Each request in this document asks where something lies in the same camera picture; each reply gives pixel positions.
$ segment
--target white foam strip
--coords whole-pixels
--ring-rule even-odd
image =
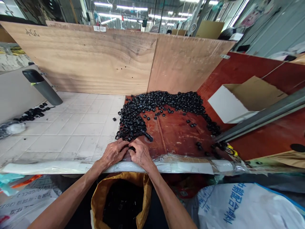
[[[174,162],[162,163],[155,162],[161,173],[203,173],[214,174],[210,163],[189,163],[189,162]],[[229,168],[230,163],[226,160],[217,160],[218,171],[232,171]],[[15,164],[9,163],[1,168],[1,173],[18,173],[18,174],[84,174],[93,163],[78,162],[78,161],[53,161],[35,164]],[[105,173],[111,172],[145,172],[141,167],[133,162],[119,162],[110,167]]]

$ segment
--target ceiling light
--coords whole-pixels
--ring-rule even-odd
[[[180,0],[181,2],[196,2],[198,3],[199,0]],[[210,1],[209,2],[210,5],[217,5],[218,4],[218,1]]]
[[[155,15],[156,19],[161,19],[160,15]],[[162,17],[162,20],[172,20],[172,21],[185,21],[187,18],[184,17]]]
[[[113,19],[110,19],[110,20],[107,20],[107,21],[103,21],[101,22],[101,24],[107,24],[108,22],[111,22],[111,21],[114,21],[116,20],[117,18],[113,18]]]
[[[98,2],[95,2],[94,4],[97,5],[97,6],[104,6],[104,7],[110,7],[110,8],[112,7],[111,4],[107,4],[107,3],[98,3]],[[147,11],[148,10],[147,8],[132,7],[132,6],[120,6],[120,5],[117,6],[117,9],[142,10],[142,11]]]
[[[179,15],[179,16],[181,16],[181,15],[182,15],[182,16],[187,16],[187,17],[188,17],[188,16],[192,16],[192,14],[188,14],[188,13],[178,13],[178,15]]]
[[[116,17],[116,18],[122,18],[121,15],[119,14],[105,14],[105,13],[99,13],[100,16],[102,17]]]

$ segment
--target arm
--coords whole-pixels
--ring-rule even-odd
[[[148,147],[138,138],[130,143],[129,146],[133,146],[136,149],[135,152],[130,149],[128,150],[131,160],[147,172],[156,189],[168,227],[170,229],[197,228],[184,206],[160,175],[157,166],[149,155]]]
[[[28,228],[65,228],[93,182],[104,170],[123,159],[128,150],[128,147],[123,147],[128,143],[120,138],[108,144],[102,158],[48,206]]]

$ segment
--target yellow bag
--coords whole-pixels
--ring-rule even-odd
[[[136,217],[137,228],[142,229],[149,211],[152,185],[147,174],[136,172],[112,173],[97,185],[91,199],[94,227],[95,229],[110,229],[110,227],[103,222],[103,211],[109,189],[117,179],[124,179],[139,187],[143,187],[144,196],[142,211]]]

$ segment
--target forearm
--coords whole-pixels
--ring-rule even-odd
[[[48,206],[28,228],[65,228],[93,182],[104,169],[106,165],[93,165],[86,174]]]
[[[197,228],[182,203],[160,175],[157,167],[150,165],[147,173],[156,189],[169,228]]]

